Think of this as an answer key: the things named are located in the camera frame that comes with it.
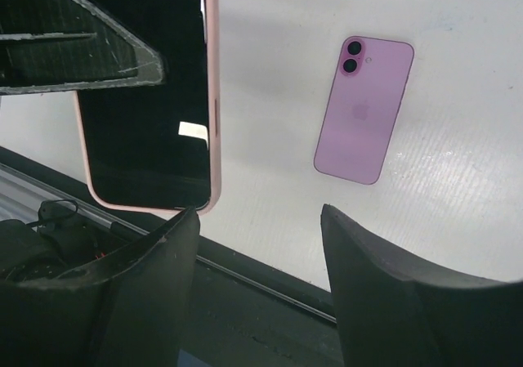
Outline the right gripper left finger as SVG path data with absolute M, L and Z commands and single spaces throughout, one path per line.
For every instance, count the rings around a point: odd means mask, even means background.
M 147 235 L 69 263 L 19 220 L 1 224 L 4 366 L 175 366 L 200 221 L 186 209 Z

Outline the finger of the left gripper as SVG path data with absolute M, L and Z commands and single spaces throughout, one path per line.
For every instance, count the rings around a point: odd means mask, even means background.
M 1 0 L 1 93 L 155 86 L 144 0 Z

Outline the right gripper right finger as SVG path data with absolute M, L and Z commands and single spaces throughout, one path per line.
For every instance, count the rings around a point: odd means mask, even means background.
M 521 365 L 521 282 L 437 265 L 329 204 L 320 225 L 345 365 Z

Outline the purple phone black screen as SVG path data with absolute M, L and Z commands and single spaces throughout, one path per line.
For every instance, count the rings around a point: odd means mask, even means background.
M 316 171 L 367 186 L 379 179 L 413 59 L 408 43 L 344 40 L 315 150 Z

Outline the aluminium frame rail front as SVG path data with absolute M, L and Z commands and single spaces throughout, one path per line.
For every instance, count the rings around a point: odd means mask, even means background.
M 42 204 L 49 208 L 60 205 L 63 209 L 58 210 L 59 216 L 63 217 L 76 213 L 105 228 L 110 228 L 113 223 L 118 223 L 123 227 L 124 237 L 129 240 L 146 234 L 144 230 L 109 214 L 105 210 L 96 208 L 81 199 L 76 199 L 61 190 L 3 165 L 1 166 L 1 187 L 7 188 L 9 197 L 36 213 Z

